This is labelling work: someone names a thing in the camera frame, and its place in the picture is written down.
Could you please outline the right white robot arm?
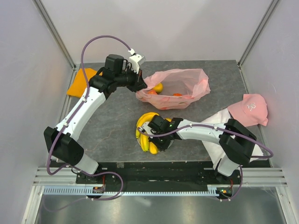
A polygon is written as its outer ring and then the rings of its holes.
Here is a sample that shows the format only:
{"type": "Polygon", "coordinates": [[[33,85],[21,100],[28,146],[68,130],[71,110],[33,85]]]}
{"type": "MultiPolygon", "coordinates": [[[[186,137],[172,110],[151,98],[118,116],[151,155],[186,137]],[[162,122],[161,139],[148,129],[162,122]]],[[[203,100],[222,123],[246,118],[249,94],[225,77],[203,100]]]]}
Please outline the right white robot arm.
{"type": "Polygon", "coordinates": [[[214,178],[221,184],[226,183],[240,166],[249,165],[256,145],[256,136],[235,119],[207,124],[183,118],[168,121],[155,115],[142,128],[159,150],[168,149],[174,140],[200,140],[219,146],[219,150],[207,151],[215,166],[214,178]]]}

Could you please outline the small yellow round fruit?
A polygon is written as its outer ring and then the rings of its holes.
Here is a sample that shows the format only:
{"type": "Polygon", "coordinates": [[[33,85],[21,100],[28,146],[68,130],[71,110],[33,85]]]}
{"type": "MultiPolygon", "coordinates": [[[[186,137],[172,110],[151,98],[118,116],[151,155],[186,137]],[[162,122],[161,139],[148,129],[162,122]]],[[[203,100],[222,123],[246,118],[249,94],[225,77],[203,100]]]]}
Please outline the small yellow round fruit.
{"type": "Polygon", "coordinates": [[[157,93],[160,94],[163,91],[163,84],[159,83],[155,87],[153,87],[153,90],[157,93]]]}

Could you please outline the yellow banana bunch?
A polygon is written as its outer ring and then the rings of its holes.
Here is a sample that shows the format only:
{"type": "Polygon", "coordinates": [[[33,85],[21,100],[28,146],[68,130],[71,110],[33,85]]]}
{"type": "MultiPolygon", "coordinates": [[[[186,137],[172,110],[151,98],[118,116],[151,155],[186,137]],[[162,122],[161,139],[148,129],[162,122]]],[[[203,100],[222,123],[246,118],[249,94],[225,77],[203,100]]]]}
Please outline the yellow banana bunch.
{"type": "Polygon", "coordinates": [[[140,135],[140,146],[144,152],[149,151],[150,142],[148,136],[144,134],[140,135]]]}
{"type": "Polygon", "coordinates": [[[143,114],[139,120],[137,121],[137,124],[136,124],[136,131],[135,131],[135,137],[138,139],[140,137],[140,132],[138,131],[138,128],[141,127],[143,125],[143,123],[147,122],[147,121],[151,121],[152,118],[155,116],[155,115],[159,115],[158,113],[156,112],[148,112],[148,113],[145,113],[143,114]]]}

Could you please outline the peach fruit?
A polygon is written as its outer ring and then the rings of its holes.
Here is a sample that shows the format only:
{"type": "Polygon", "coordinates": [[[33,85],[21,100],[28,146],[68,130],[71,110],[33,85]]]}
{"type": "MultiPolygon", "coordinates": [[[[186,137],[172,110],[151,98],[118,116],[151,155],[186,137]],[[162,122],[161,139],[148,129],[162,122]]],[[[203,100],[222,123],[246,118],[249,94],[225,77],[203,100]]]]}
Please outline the peach fruit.
{"type": "Polygon", "coordinates": [[[155,90],[150,90],[147,92],[147,94],[157,95],[157,92],[155,90]]]}

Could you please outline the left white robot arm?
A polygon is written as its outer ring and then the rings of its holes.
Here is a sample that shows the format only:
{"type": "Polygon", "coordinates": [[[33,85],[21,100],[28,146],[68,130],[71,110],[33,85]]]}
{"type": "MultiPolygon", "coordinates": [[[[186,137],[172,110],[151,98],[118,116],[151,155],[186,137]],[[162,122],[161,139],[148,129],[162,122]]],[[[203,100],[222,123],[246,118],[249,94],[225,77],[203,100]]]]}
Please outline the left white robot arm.
{"type": "Polygon", "coordinates": [[[90,117],[118,87],[127,87],[131,92],[147,88],[140,68],[143,62],[145,57],[136,53],[129,59],[114,54],[106,57],[104,67],[90,78],[82,97],[68,115],[56,127],[45,129],[44,138],[50,157],[86,172],[91,183],[102,180],[98,162],[85,153],[77,140],[90,117]]]}

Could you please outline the pink peach plastic bag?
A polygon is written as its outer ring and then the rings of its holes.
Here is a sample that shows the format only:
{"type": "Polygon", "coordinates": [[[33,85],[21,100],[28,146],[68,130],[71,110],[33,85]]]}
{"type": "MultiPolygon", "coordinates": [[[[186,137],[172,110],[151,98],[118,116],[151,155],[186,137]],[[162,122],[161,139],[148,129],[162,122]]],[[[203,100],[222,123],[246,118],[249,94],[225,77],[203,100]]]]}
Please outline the pink peach plastic bag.
{"type": "Polygon", "coordinates": [[[158,71],[144,81],[148,87],[138,91],[136,98],[159,110],[185,109],[210,93],[203,69],[158,71]]]}

